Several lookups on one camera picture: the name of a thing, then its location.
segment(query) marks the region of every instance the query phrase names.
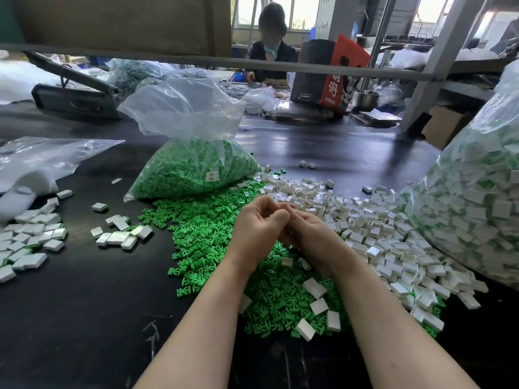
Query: woman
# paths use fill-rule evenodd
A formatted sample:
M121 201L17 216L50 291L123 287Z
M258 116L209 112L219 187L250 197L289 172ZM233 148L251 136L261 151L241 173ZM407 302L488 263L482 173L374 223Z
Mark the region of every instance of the woman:
M283 42L287 33L285 12L277 2L267 5L259 16L261 41L252 45L250 58L253 60L285 61L297 63L297 53L293 47ZM286 86L287 73L284 71L264 71L255 69L245 75L247 82L263 82L272 86Z

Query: face mask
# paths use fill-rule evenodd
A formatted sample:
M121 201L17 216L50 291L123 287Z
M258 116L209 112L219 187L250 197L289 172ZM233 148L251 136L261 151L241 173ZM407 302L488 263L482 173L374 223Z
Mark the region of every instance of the face mask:
M265 49L265 53L270 53L272 56L274 56L274 60L278 58L278 49L279 45L281 44L281 41L278 42L275 48L270 48L269 46L263 44L263 49Z

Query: plastic bag of white tiles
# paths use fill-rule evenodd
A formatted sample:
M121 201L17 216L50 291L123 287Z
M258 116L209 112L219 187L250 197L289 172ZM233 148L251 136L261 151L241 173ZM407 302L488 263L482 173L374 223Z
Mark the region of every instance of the plastic bag of white tiles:
M519 289L519 61L495 91L397 203L434 247Z

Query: person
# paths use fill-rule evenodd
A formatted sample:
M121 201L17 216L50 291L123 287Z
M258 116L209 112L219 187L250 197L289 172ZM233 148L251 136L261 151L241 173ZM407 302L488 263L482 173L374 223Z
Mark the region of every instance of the person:
M252 45L250 59L267 61L285 61L297 63L297 52L283 42L287 33L285 12L277 2L268 4L259 16L261 41ZM262 82L271 86L287 86L287 73L284 71L267 71L255 69L246 72L247 82Z
M324 222L260 196L237 215L222 262L135 389L227 387L241 296L276 240L339 288L373 388L478 387Z

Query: stainless steel pot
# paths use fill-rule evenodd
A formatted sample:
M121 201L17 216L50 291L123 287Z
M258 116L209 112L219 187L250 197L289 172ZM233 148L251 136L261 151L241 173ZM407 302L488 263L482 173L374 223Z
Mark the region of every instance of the stainless steel pot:
M353 110L359 112L371 112L376 108L380 93L373 90L355 90L351 104Z

